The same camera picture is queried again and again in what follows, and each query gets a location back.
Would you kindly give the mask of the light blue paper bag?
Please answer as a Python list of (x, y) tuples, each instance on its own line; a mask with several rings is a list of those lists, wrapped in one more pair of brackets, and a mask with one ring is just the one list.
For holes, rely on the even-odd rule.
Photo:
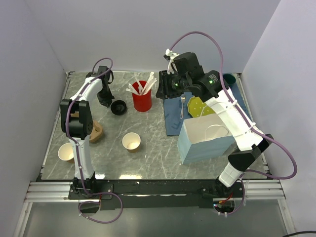
[(235, 142), (217, 114), (185, 119), (177, 148), (182, 164), (222, 156)]

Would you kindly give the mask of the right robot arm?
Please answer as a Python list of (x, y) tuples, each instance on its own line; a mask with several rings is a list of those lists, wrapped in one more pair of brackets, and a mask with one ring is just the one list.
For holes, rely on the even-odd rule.
[(256, 127), (235, 99), (229, 86), (220, 81), (218, 71), (203, 71), (193, 52), (178, 54), (167, 49), (167, 70), (159, 72), (156, 97), (162, 100), (179, 97), (184, 92), (201, 99), (222, 120), (234, 137), (238, 151), (228, 156), (228, 164), (218, 177), (216, 192), (227, 197), (243, 172), (269, 147), (272, 136), (260, 136)]

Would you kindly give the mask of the black cup lid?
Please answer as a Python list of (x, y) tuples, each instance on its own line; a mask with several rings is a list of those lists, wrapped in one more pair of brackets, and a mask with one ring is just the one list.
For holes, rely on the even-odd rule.
[(117, 115), (117, 116), (121, 116), (123, 115), (124, 113), (126, 113), (127, 111), (127, 105), (124, 101), (122, 100), (115, 100), (111, 106), (110, 106), (110, 109), (112, 111), (112, 113), (114, 115)]

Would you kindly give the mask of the brown paper cup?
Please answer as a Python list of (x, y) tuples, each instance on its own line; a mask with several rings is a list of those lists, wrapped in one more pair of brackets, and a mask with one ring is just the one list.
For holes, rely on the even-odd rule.
[(137, 133), (130, 132), (123, 136), (122, 145), (130, 153), (136, 153), (140, 149), (141, 138)]
[(68, 163), (74, 163), (74, 153), (71, 143), (63, 144), (58, 150), (58, 157), (62, 161), (66, 161)]

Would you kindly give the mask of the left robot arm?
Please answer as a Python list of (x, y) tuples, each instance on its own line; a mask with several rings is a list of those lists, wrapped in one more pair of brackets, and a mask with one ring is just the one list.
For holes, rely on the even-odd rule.
[(114, 96), (108, 84), (113, 79), (110, 68), (99, 66), (97, 72), (86, 75), (84, 84), (73, 97), (63, 99), (60, 103), (61, 128), (72, 145), (75, 160), (75, 177), (71, 190), (86, 198), (93, 198), (98, 192), (89, 148), (89, 137), (93, 131), (89, 102), (98, 98), (101, 105), (110, 107)]

